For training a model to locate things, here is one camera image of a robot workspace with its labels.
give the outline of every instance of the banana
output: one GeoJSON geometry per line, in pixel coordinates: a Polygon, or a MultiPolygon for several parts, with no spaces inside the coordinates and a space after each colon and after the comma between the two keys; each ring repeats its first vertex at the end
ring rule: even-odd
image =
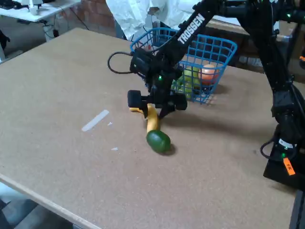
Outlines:
{"type": "MultiPolygon", "coordinates": [[[[140,110],[139,108],[134,108],[131,107],[129,108],[130,111],[132,112],[139,112],[143,114],[143,111],[140,110]]],[[[158,114],[154,106],[151,104],[147,104],[147,132],[150,132],[151,130],[157,130],[158,125],[159,125],[159,119],[158,119],[158,114]]]]}

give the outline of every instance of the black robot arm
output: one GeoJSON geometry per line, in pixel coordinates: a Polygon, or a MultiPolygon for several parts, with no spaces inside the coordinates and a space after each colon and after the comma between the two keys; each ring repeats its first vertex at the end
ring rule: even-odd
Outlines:
{"type": "Polygon", "coordinates": [[[214,15],[237,18],[258,49],[273,91],[271,110],[278,126],[274,137],[262,146],[261,153],[273,161],[282,161],[283,156],[290,159],[295,157],[305,137],[305,102],[293,86],[293,78],[276,45],[279,31],[274,30],[274,24],[279,20],[304,23],[305,11],[295,7],[290,0],[276,3],[268,0],[203,0],[193,9],[190,18],[179,25],[180,30],[160,46],[155,55],[141,48],[134,51],[130,70],[144,79],[149,95],[141,96],[139,91],[129,91],[129,107],[139,107],[147,114],[147,103],[155,104],[156,108],[161,108],[160,118],[175,109],[185,110],[185,95],[171,90],[173,80],[182,75],[178,62],[214,15]],[[271,156],[263,153],[264,146],[269,143],[274,143],[271,156]]]}

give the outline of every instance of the toy fruit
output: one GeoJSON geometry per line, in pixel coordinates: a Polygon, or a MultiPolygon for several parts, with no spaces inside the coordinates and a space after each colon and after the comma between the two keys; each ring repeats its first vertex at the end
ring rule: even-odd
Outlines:
{"type": "MultiPolygon", "coordinates": [[[[143,111],[139,108],[129,108],[130,111],[133,112],[140,112],[143,114],[143,111]]],[[[151,105],[147,104],[147,132],[150,132],[152,130],[157,130],[159,125],[159,119],[156,109],[151,105]]]]}
{"type": "Polygon", "coordinates": [[[188,82],[192,82],[192,76],[193,79],[198,79],[198,74],[200,73],[200,69],[196,68],[196,67],[191,67],[188,66],[185,70],[184,70],[184,81],[188,81],[188,82]]]}
{"type": "Polygon", "coordinates": [[[185,94],[187,99],[191,99],[193,93],[192,84],[186,83],[185,86],[182,85],[181,88],[179,89],[179,92],[185,94]]]}
{"type": "Polygon", "coordinates": [[[201,72],[198,74],[199,79],[201,79],[203,85],[211,85],[217,81],[219,76],[219,70],[215,69],[212,64],[207,64],[203,66],[201,72]]]}
{"type": "Polygon", "coordinates": [[[179,89],[179,88],[180,88],[180,85],[178,84],[178,81],[173,80],[171,89],[172,89],[172,90],[176,90],[176,89],[179,89]]]}
{"type": "Polygon", "coordinates": [[[146,141],[153,151],[165,153],[171,149],[171,139],[160,130],[152,130],[147,133],[146,141]]]}

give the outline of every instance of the white cloth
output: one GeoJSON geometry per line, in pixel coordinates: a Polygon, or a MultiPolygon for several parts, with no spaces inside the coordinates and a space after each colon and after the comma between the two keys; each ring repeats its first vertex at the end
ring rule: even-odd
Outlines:
{"type": "MultiPolygon", "coordinates": [[[[157,19],[178,30],[178,25],[190,17],[193,12],[193,5],[200,0],[106,0],[106,2],[129,40],[145,25],[150,7],[158,7],[159,10],[155,13],[157,19]]],[[[214,19],[240,25],[235,18],[214,16],[214,19]]],[[[277,22],[274,29],[278,28],[279,23],[277,22]]]]}

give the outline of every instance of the white desk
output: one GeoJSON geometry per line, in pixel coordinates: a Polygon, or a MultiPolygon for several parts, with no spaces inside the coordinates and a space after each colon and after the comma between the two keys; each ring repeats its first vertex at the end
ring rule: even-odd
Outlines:
{"type": "Polygon", "coordinates": [[[26,21],[38,22],[43,19],[48,19],[51,16],[63,11],[66,8],[71,8],[79,4],[81,0],[56,0],[52,3],[46,3],[38,10],[38,15],[32,15],[27,8],[20,10],[5,10],[0,9],[0,15],[12,18],[22,19],[26,21]]]}
{"type": "MultiPolygon", "coordinates": [[[[27,8],[20,10],[5,10],[0,8],[0,15],[31,22],[39,22],[41,20],[49,21],[53,15],[60,13],[67,8],[71,8],[77,4],[80,4],[80,2],[81,0],[56,0],[55,2],[46,3],[39,8],[37,15],[32,15],[27,8]]],[[[43,27],[46,41],[49,41],[51,37],[53,37],[53,30],[51,26],[53,22],[50,21],[48,24],[50,24],[50,26],[43,27]]],[[[0,46],[0,63],[4,60],[4,52],[0,46]]]]}

